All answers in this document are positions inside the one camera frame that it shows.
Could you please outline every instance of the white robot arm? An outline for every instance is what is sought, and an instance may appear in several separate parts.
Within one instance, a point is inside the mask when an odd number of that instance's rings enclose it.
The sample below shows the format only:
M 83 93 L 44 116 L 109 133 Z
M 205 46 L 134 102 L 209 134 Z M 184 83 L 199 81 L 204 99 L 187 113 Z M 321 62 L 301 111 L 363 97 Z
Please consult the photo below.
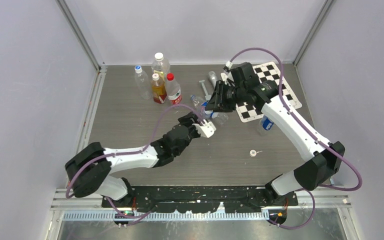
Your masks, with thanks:
M 265 185 L 263 195 L 267 205 L 296 190 L 311 191 L 339 170 L 341 161 L 319 142 L 323 142 L 341 156 L 345 152 L 344 146 L 339 141 L 331 143 L 316 132 L 292 107 L 288 111 L 278 95 L 278 86 L 274 81 L 260 83 L 252 65 L 248 62 L 230 70 L 229 75 L 230 79 L 234 80 L 234 85 L 229 86 L 221 80 L 217 81 L 214 93 L 205 109 L 214 112 L 232 112 L 236 103 L 253 104 L 278 125 L 305 161 L 303 165 Z M 318 141 L 313 140 L 291 113 L 294 113 L 306 128 L 317 136 Z M 73 184 L 74 195 L 81 198 L 96 193 L 119 203 L 129 203 L 132 200 L 130 193 L 133 192 L 129 182 L 125 178 L 115 178 L 110 174 L 133 168 L 164 166 L 179 156 L 192 139 L 209 138 L 216 131 L 211 122 L 198 122 L 198 117 L 192 112 L 179 118 L 178 121 L 179 124 L 162 138 L 145 147 L 111 149 L 102 148 L 99 142 L 88 145 L 65 165 L 70 180 L 88 161 L 98 156 L 104 157 L 88 165 L 78 176 Z

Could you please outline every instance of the glass panel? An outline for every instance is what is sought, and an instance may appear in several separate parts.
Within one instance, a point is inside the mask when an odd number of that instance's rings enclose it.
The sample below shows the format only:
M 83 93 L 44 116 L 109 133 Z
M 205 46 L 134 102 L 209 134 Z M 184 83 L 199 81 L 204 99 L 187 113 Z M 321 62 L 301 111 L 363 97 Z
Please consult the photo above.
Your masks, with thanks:
M 286 226 L 304 223 L 310 209 L 288 209 Z M 117 228 L 112 221 L 63 221 L 59 240 L 138 240 L 138 239 L 240 239 L 240 240 L 346 240 L 336 208 L 318 208 L 313 220 L 297 230 L 277 228 L 267 221 L 144 221 Z

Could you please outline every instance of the floor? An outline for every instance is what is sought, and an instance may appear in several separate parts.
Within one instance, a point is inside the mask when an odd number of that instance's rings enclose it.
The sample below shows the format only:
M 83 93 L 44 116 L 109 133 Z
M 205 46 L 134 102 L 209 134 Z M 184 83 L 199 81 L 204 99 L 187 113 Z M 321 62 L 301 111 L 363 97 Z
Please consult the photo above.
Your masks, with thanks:
M 150 75 L 149 66 L 144 70 Z M 285 64 L 285 79 L 302 103 L 298 112 L 312 124 L 304 94 L 292 64 Z M 190 95 L 204 96 L 198 81 L 222 65 L 173 65 L 181 86 L 182 103 L 192 106 Z M 211 84 L 205 83 L 212 92 Z M 107 70 L 89 142 L 104 148 L 133 148 L 150 141 L 161 112 L 170 106 L 142 99 L 134 80 L 133 66 L 110 66 Z M 156 131 L 160 138 L 187 114 L 186 108 L 168 112 Z M 289 139 L 275 125 L 266 135 L 257 133 L 258 120 L 242 123 L 236 112 L 211 138 L 197 138 L 174 161 L 158 168 L 137 168 L 114 174 L 132 185 L 264 185 L 304 163 Z M 261 151 L 250 157 L 250 150 Z

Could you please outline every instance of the gray wall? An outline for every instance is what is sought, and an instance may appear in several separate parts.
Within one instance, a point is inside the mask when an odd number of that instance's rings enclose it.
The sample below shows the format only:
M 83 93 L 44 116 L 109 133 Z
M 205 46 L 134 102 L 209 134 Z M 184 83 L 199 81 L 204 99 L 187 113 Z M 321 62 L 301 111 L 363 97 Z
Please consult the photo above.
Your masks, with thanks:
M 0 0 L 0 240 L 38 240 L 95 69 L 54 0 Z
M 292 62 L 323 0 L 67 0 L 95 55 L 107 65 L 221 64 L 263 47 Z M 238 62 L 267 62 L 247 53 Z
M 337 1 L 298 70 L 314 125 L 362 174 L 350 198 L 365 237 L 384 239 L 384 1 Z M 335 180 L 356 183 L 345 165 Z

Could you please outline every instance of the bottle with orange liquid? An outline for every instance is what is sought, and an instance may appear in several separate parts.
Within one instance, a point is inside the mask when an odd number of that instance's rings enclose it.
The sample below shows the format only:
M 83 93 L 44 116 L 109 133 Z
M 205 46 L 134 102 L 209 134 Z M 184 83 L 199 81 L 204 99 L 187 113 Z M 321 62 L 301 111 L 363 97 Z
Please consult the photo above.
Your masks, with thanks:
M 166 100 L 167 92 L 166 87 L 164 86 L 164 79 L 161 79 L 159 74 L 152 74 L 151 87 L 154 102 L 163 104 Z

